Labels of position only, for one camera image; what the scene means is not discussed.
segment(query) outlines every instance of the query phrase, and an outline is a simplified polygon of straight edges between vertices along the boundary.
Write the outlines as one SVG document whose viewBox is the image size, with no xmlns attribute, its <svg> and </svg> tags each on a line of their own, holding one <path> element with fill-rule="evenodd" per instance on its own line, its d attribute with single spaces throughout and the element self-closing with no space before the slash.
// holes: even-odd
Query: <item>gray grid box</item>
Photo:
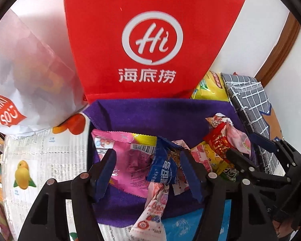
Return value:
<svg viewBox="0 0 301 241">
<path fill-rule="evenodd" d="M 265 122 L 261 113 L 268 113 L 271 104 L 261 83 L 255 78 L 248 76 L 221 75 L 230 102 L 232 102 L 248 134 L 256 132 L 270 138 L 269 125 Z M 273 174 L 276 167 L 280 164 L 276 156 L 255 144 L 253 146 L 264 171 L 268 174 Z"/>
</svg>

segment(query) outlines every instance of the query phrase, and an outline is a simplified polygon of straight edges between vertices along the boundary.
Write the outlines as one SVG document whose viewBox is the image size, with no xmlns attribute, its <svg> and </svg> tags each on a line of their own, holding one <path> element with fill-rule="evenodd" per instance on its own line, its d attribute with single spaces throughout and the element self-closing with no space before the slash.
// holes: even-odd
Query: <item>white paper bag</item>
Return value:
<svg viewBox="0 0 301 241">
<path fill-rule="evenodd" d="M 0 132 L 57 126 L 84 103 L 76 72 L 9 10 L 0 21 Z"/>
</svg>

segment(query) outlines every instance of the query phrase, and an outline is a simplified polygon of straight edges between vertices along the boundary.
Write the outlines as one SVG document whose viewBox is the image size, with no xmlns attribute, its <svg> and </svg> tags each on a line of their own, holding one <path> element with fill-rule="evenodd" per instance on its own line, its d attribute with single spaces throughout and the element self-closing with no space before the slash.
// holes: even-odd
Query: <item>haidilao logo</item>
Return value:
<svg viewBox="0 0 301 241">
<path fill-rule="evenodd" d="M 122 44 L 127 55 L 144 65 L 160 65 L 173 59 L 183 43 L 183 31 L 171 15 L 149 11 L 131 19 L 124 28 Z"/>
</svg>

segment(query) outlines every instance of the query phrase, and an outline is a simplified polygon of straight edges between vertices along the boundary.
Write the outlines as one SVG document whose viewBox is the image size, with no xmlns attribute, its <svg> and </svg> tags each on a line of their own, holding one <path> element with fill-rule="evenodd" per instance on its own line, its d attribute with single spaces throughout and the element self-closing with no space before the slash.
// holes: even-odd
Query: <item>yellow snack package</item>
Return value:
<svg viewBox="0 0 301 241">
<path fill-rule="evenodd" d="M 191 99 L 229 101 L 221 75 L 209 70 L 195 88 Z"/>
<path fill-rule="evenodd" d="M 217 155 L 205 141 L 203 141 L 201 145 L 203 146 L 213 171 L 220 175 L 229 166 L 229 164 L 227 164 L 219 155 Z"/>
</svg>

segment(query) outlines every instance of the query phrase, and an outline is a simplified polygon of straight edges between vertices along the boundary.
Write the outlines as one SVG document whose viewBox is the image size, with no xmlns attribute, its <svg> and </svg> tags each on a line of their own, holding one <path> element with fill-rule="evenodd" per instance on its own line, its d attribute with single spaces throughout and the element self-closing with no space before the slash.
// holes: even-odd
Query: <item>white wall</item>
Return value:
<svg viewBox="0 0 301 241">
<path fill-rule="evenodd" d="M 67 65 L 74 67 L 63 0 L 17 0 L 12 10 Z M 276 44 L 288 13 L 279 0 L 246 0 L 211 69 L 255 76 Z"/>
<path fill-rule="evenodd" d="M 265 90 L 285 140 L 301 153 L 301 31 L 289 56 Z"/>
<path fill-rule="evenodd" d="M 276 44 L 288 14 L 280 0 L 245 0 L 211 70 L 254 77 Z"/>
</svg>

